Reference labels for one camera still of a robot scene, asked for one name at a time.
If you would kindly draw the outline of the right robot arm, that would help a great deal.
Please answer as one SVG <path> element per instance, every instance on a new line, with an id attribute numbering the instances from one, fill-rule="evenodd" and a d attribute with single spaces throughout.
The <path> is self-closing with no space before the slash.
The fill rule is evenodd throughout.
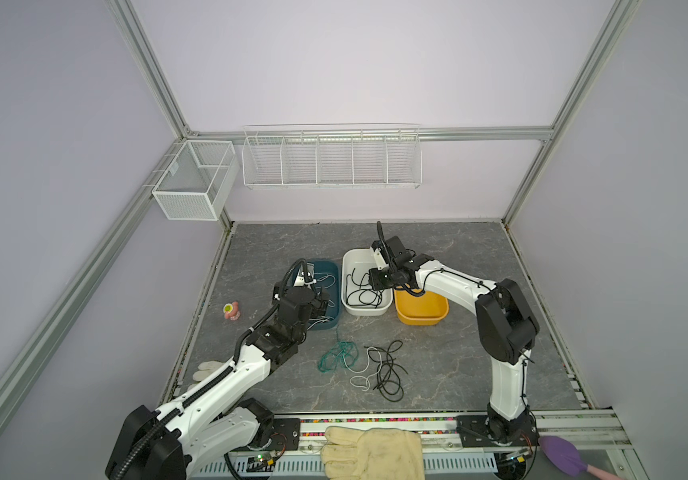
<path id="1" fill-rule="evenodd" d="M 531 441 L 537 426 L 527 398 L 527 375 L 540 325 L 518 283 L 462 273 L 432 256 L 415 253 L 397 236 L 386 238 L 381 222 L 376 229 L 378 239 L 371 244 L 376 266 L 368 272 L 372 289 L 404 291 L 413 297 L 434 293 L 464 307 L 476 319 L 492 373 L 486 420 L 478 436 L 500 446 Z"/>

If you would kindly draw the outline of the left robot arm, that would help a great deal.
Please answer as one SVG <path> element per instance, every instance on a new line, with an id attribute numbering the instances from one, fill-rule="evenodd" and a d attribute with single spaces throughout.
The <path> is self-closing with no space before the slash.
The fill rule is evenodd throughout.
<path id="1" fill-rule="evenodd" d="M 187 479 L 237 448 L 265 443 L 273 414 L 246 392 L 297 354 L 311 318 L 328 307 L 305 259 L 273 290 L 272 306 L 236 341 L 232 357 L 192 389 L 124 420 L 105 475 L 109 479 Z"/>

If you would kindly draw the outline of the teal plastic bin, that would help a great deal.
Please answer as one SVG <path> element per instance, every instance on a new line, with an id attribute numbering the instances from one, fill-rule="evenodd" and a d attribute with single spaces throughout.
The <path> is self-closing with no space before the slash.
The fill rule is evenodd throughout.
<path id="1" fill-rule="evenodd" d="M 335 328 L 338 324 L 338 318 L 341 311 L 341 274 L 339 267 L 335 262 L 328 259 L 312 259 L 308 260 L 307 264 L 314 266 L 316 283 L 313 286 L 317 289 L 327 291 L 330 295 L 330 305 L 327 309 L 327 315 L 330 317 L 330 322 L 319 324 L 315 327 L 308 327 L 308 329 L 310 331 L 322 331 Z"/>

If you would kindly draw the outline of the white plastic bin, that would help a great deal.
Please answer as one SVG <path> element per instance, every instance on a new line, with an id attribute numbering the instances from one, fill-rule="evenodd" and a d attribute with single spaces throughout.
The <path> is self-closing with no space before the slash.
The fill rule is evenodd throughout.
<path id="1" fill-rule="evenodd" d="M 370 248 L 349 250 L 342 258 L 340 298 L 346 311 L 353 316 L 381 316 L 393 304 L 392 290 L 371 289 L 368 271 L 374 267 Z"/>

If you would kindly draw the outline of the yellow plastic bin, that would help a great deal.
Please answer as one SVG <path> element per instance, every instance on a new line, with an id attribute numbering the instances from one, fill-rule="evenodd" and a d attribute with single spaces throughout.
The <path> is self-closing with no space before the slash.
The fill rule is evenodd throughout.
<path id="1" fill-rule="evenodd" d="M 409 326 L 434 326 L 444 320 L 450 311 L 448 300 L 436 293 L 425 292 L 417 297 L 396 290 L 394 295 L 398 319 Z"/>

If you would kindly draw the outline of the pink toy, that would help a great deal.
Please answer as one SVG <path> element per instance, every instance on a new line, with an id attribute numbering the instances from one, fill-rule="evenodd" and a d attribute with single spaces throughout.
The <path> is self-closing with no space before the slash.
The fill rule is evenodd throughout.
<path id="1" fill-rule="evenodd" d="M 222 312 L 223 312 L 224 318 L 226 320 L 229 320 L 229 321 L 236 321 L 241 316 L 238 302 L 231 302 L 231 303 L 225 304 L 223 306 Z"/>

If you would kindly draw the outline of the white knit glove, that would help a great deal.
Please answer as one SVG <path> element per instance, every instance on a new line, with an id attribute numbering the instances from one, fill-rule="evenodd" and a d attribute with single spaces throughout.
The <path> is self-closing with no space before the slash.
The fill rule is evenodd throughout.
<path id="1" fill-rule="evenodd" d="M 199 383 L 217 372 L 223 366 L 219 361 L 206 361 L 199 364 L 197 371 L 192 375 L 194 382 Z"/>

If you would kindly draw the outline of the beige leather glove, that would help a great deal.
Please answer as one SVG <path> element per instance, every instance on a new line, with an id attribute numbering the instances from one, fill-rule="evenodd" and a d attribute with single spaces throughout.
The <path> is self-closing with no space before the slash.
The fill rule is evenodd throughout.
<path id="1" fill-rule="evenodd" d="M 320 451 L 329 479 L 424 479 L 421 437 L 412 431 L 328 427 Z"/>

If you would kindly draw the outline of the small white mesh basket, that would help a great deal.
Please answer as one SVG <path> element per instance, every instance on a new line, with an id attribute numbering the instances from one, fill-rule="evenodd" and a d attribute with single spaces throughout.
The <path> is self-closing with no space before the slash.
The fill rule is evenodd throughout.
<path id="1" fill-rule="evenodd" d="M 168 220 L 218 221 L 238 173 L 232 142 L 185 140 L 152 194 Z"/>

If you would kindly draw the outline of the purple brush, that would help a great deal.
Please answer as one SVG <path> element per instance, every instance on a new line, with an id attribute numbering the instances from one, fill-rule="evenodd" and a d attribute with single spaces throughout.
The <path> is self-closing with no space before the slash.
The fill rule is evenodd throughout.
<path id="1" fill-rule="evenodd" d="M 576 446 L 561 437 L 542 436 L 539 446 L 553 465 L 566 475 L 576 477 L 580 473 L 588 473 L 598 479 L 621 480 L 613 473 L 584 462 Z"/>

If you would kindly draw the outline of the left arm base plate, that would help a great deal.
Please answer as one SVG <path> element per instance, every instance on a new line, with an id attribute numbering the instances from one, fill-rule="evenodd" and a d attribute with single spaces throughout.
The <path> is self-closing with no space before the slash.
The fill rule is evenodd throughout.
<path id="1" fill-rule="evenodd" d="M 259 425 L 259 429 L 246 446 L 253 451 L 296 451 L 301 440 L 299 418 L 275 418 Z"/>

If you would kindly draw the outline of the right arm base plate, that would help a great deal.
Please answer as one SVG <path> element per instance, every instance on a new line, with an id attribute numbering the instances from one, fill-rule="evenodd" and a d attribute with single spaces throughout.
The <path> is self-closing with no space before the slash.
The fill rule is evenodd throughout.
<path id="1" fill-rule="evenodd" d="M 508 421 L 486 414 L 457 416 L 456 432 L 465 448 L 528 446 L 536 442 L 529 420 Z"/>

